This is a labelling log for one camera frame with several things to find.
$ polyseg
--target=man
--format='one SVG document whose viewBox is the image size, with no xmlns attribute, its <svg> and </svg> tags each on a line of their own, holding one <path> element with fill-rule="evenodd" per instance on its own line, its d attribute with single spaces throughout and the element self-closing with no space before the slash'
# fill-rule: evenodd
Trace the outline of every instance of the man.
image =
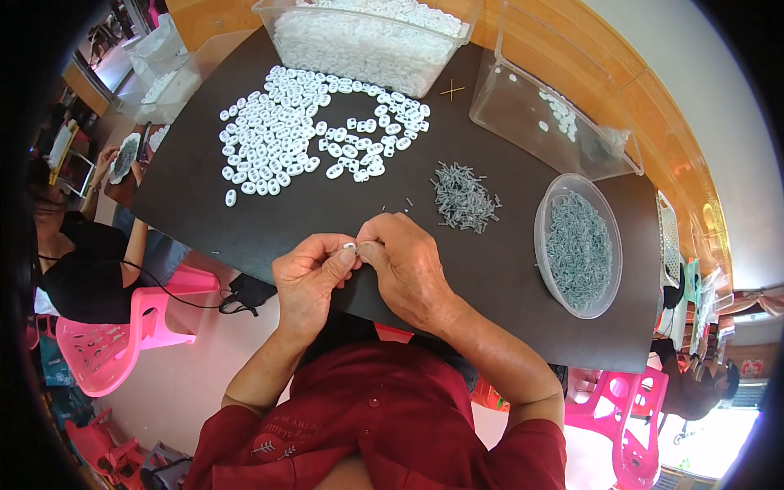
<svg viewBox="0 0 784 490">
<path fill-rule="evenodd" d="M 719 354 L 698 372 L 700 359 L 705 356 L 707 344 L 700 339 L 697 354 L 689 359 L 681 372 L 672 339 L 656 339 L 651 352 L 656 352 L 662 362 L 662 372 L 670 377 L 662 403 L 662 413 L 671 413 L 685 420 L 700 420 L 708 415 L 721 400 L 731 400 L 738 391 L 740 375 L 735 365 L 719 364 Z"/>
<path fill-rule="evenodd" d="M 356 252 L 343 247 L 353 241 Z M 370 337 L 357 333 L 361 319 L 329 312 L 332 290 L 363 263 L 397 316 L 445 342 L 338 347 L 341 330 Z M 435 240 L 407 216 L 376 216 L 356 238 L 312 235 L 272 274 L 278 329 L 201 429 L 186 490 L 565 487 L 560 383 L 449 288 Z M 511 404 L 490 452 L 474 433 L 470 365 Z M 292 375 L 291 399 L 275 407 Z"/>
</svg>

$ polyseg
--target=round plastic tub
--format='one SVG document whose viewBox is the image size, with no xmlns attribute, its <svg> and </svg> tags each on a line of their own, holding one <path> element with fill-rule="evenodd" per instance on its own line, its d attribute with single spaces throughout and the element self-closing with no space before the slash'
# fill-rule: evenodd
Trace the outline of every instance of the round plastic tub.
<svg viewBox="0 0 784 490">
<path fill-rule="evenodd" d="M 599 212 L 607 224 L 607 231 L 610 235 L 612 242 L 612 271 L 610 276 L 610 285 L 604 292 L 604 296 L 594 303 L 591 307 L 585 310 L 576 310 L 570 307 L 561 291 L 555 285 L 555 280 L 550 272 L 550 261 L 547 258 L 545 250 L 545 237 L 550 231 L 552 206 L 550 203 L 559 197 L 569 195 L 569 191 L 574 191 L 583 196 L 594 209 Z M 623 268 L 623 251 L 621 249 L 621 234 L 618 232 L 618 224 L 615 221 L 615 215 L 612 214 L 612 209 L 607 203 L 604 195 L 593 185 L 590 180 L 576 173 L 565 173 L 550 184 L 544 198 L 539 203 L 539 208 L 536 210 L 536 219 L 534 221 L 534 249 L 536 251 L 536 265 L 539 267 L 539 272 L 542 274 L 547 289 L 566 310 L 575 315 L 577 318 L 590 320 L 603 314 L 612 304 L 615 299 L 615 294 L 618 292 L 618 286 L 621 284 L 621 269 Z"/>
</svg>

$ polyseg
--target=woman in black shirt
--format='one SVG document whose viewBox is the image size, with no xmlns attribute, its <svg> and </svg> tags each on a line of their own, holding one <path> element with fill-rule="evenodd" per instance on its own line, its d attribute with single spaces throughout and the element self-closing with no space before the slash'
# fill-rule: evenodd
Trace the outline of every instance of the woman in black shirt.
<svg viewBox="0 0 784 490">
<path fill-rule="evenodd" d="M 94 194 L 118 150 L 109 147 L 101 152 L 81 211 L 65 211 L 65 196 L 49 185 L 49 166 L 42 158 L 34 159 L 28 169 L 27 191 L 34 202 L 38 235 L 38 287 L 49 295 L 60 315 L 73 321 L 129 323 L 133 291 L 154 284 L 130 264 L 153 275 L 159 273 L 156 278 L 165 284 L 190 251 L 159 231 L 148 233 L 147 225 L 139 220 L 133 221 L 127 235 L 119 228 L 93 222 Z M 141 183 L 137 163 L 132 170 L 137 184 Z M 148 235 L 154 244 L 149 249 Z"/>
</svg>

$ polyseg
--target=red shirt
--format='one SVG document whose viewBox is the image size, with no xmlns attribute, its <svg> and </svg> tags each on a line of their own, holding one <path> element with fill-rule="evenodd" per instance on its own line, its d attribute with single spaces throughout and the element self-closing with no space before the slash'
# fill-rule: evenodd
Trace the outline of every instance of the red shirt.
<svg viewBox="0 0 784 490">
<path fill-rule="evenodd" d="M 555 423 L 517 424 L 488 451 L 463 377 L 420 347 L 341 347 L 302 368 L 290 393 L 261 420 L 237 405 L 207 420 L 184 489 L 313 488 L 357 452 L 377 490 L 565 488 Z"/>
</svg>

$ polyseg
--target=black tabletop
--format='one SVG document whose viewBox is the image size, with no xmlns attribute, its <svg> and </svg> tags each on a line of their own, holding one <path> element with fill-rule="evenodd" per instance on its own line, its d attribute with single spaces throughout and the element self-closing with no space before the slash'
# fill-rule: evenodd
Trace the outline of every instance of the black tabletop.
<svg viewBox="0 0 784 490">
<path fill-rule="evenodd" d="M 406 151 L 385 159 L 386 172 L 355 183 L 349 172 L 327 179 L 332 164 L 319 152 L 317 138 L 308 154 L 321 166 L 292 178 L 277 196 L 245 195 L 220 174 L 226 165 L 218 118 L 238 97 L 261 89 L 270 68 L 279 64 L 266 31 L 259 29 L 218 66 L 188 102 L 155 155 L 132 205 L 142 221 L 207 256 L 272 282 L 270 264 L 306 236 L 340 232 L 354 236 L 386 206 L 408 209 L 408 216 L 438 243 L 449 284 L 484 316 L 524 340 L 545 360 L 582 368 L 642 372 L 655 323 L 659 287 L 659 228 L 654 188 L 645 177 L 628 175 L 597 183 L 618 221 L 623 270 L 618 295 L 610 309 L 594 320 L 571 316 L 546 290 L 535 267 L 533 223 L 545 189 L 557 176 L 512 143 L 475 125 L 468 117 L 483 49 L 458 49 L 422 100 L 432 109 L 430 131 Z M 449 96 L 439 92 L 465 86 Z M 347 118 L 372 117 L 375 99 L 363 93 L 336 94 L 315 121 L 345 126 Z M 380 137 L 379 130 L 374 140 Z M 485 175 L 485 186 L 498 194 L 503 207 L 498 223 L 479 235 L 438 226 L 429 178 L 437 161 L 459 162 Z M 223 200 L 238 189 L 232 207 Z M 408 205 L 409 198 L 413 205 Z M 379 323 L 413 331 L 387 308 L 369 266 L 356 271 L 332 304 Z"/>
</svg>

